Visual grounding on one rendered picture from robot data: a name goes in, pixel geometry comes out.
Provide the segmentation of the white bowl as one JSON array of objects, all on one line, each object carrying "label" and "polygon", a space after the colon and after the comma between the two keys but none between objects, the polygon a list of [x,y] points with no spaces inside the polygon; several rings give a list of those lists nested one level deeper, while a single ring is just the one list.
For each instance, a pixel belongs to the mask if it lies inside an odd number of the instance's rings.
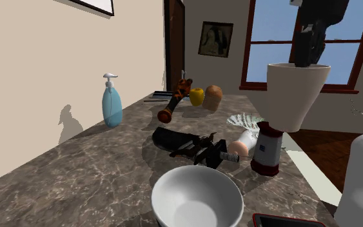
[{"label": "white bowl", "polygon": [[153,187],[151,204],[161,227],[236,227],[244,213],[237,185],[205,166],[166,172]]}]

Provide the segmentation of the black framed white picture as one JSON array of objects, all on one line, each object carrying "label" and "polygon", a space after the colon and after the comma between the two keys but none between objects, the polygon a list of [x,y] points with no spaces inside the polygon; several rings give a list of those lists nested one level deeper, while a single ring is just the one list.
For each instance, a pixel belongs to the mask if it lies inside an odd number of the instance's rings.
[{"label": "black framed white picture", "polygon": [[113,0],[70,0],[103,14],[114,16]]}]

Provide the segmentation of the dark flat book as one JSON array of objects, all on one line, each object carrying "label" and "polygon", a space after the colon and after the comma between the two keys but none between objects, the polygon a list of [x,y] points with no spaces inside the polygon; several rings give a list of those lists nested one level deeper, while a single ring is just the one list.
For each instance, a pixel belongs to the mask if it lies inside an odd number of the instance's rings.
[{"label": "dark flat book", "polygon": [[145,102],[159,102],[159,101],[169,101],[173,97],[173,92],[171,91],[154,91],[151,96],[148,96]]}]

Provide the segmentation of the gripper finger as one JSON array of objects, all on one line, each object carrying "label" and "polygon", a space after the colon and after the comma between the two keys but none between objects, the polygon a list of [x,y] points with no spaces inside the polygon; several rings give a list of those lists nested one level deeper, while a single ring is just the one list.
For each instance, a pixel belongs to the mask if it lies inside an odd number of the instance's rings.
[{"label": "gripper finger", "polygon": [[295,66],[307,68],[310,65],[312,31],[295,32]]},{"label": "gripper finger", "polygon": [[326,37],[326,29],[318,28],[313,32],[311,37],[311,49],[309,53],[309,63],[317,64],[324,49],[325,49],[325,37]]}]

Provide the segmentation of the black power tool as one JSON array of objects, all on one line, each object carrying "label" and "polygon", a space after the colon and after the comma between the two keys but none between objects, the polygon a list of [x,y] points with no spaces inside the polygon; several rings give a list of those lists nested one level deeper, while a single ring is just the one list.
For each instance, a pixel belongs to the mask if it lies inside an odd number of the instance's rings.
[{"label": "black power tool", "polygon": [[215,132],[209,136],[193,135],[157,127],[152,135],[156,147],[168,151],[170,157],[181,156],[193,161],[194,165],[203,164],[216,169],[221,162],[238,163],[242,157],[228,153],[224,139],[213,142]]}]

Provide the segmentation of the red-edged black tablet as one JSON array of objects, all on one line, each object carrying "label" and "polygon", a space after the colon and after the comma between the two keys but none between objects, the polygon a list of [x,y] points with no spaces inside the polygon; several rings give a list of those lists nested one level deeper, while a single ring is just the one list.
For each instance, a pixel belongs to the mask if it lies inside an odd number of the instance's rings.
[{"label": "red-edged black tablet", "polygon": [[318,221],[281,217],[262,213],[253,214],[254,227],[326,227]]}]

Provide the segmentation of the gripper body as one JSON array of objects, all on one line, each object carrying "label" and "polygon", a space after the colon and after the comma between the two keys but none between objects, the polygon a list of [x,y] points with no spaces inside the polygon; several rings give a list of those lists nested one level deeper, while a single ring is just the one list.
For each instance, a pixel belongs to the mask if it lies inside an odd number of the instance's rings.
[{"label": "gripper body", "polygon": [[344,17],[349,0],[302,0],[299,6],[301,32],[323,32]]}]

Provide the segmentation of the cream tapered cup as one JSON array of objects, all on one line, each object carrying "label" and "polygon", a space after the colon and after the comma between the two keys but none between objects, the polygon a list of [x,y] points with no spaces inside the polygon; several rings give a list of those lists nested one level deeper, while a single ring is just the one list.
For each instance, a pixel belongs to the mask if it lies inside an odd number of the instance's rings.
[{"label": "cream tapered cup", "polygon": [[312,64],[274,63],[267,67],[268,117],[270,126],[282,132],[297,132],[319,96],[331,70]]}]

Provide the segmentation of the dark brown door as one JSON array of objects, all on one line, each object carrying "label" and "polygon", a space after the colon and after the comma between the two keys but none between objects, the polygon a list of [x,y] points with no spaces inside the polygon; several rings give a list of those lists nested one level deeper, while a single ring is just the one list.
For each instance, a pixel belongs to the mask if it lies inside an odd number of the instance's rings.
[{"label": "dark brown door", "polygon": [[185,5],[164,0],[166,90],[175,91],[185,68]]}]

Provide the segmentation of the blue soap dispenser bottle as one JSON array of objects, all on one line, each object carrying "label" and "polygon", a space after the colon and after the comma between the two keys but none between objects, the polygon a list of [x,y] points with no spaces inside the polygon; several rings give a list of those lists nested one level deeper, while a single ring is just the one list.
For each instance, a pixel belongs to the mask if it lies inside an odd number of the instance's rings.
[{"label": "blue soap dispenser bottle", "polygon": [[105,82],[106,88],[102,99],[103,118],[106,126],[113,128],[118,126],[123,119],[121,98],[111,81],[111,79],[116,78],[117,75],[106,73],[103,77],[107,78],[107,82]]}]

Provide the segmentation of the brown bread loaf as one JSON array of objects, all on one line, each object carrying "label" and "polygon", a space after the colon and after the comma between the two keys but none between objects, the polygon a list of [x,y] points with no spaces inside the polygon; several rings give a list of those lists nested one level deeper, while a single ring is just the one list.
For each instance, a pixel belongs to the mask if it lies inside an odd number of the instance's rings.
[{"label": "brown bread loaf", "polygon": [[221,100],[222,100],[221,88],[216,85],[211,85],[207,87],[205,91],[202,107],[207,110],[215,112],[217,111]]}]

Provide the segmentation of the red framed window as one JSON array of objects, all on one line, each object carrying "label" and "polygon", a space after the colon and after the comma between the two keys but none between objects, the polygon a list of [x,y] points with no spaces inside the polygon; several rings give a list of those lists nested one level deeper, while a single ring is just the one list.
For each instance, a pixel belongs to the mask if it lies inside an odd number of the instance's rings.
[{"label": "red framed window", "polygon": [[[284,0],[251,0],[240,90],[267,89],[266,65],[294,61],[294,32],[300,12]],[[357,94],[355,85],[363,65],[363,0],[350,0],[341,23],[328,28],[321,63],[332,65],[322,92]]]}]

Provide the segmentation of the white green patterned hand fan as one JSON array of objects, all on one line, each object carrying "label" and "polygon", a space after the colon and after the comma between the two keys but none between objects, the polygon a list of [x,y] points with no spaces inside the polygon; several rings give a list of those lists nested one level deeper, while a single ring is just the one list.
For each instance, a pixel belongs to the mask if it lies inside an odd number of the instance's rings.
[{"label": "white green patterned hand fan", "polygon": [[263,121],[261,117],[245,113],[232,115],[227,118],[226,122],[233,126],[244,128],[240,137],[229,144],[228,153],[233,153],[239,156],[247,157],[249,151],[255,147],[259,136],[260,128],[257,123]]}]

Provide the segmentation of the dark portrait wall picture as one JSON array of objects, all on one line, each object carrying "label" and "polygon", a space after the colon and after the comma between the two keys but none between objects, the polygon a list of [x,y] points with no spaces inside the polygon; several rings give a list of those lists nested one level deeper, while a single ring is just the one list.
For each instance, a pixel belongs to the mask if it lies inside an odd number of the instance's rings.
[{"label": "dark portrait wall picture", "polygon": [[233,23],[204,21],[198,54],[228,58],[232,33]]}]

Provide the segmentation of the red and white lantern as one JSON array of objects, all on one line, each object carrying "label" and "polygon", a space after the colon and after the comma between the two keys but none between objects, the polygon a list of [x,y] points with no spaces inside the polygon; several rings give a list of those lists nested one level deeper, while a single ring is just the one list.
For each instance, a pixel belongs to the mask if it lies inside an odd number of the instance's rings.
[{"label": "red and white lantern", "polygon": [[273,129],[269,122],[257,123],[259,136],[255,145],[251,169],[260,175],[273,177],[279,173],[283,132]]}]

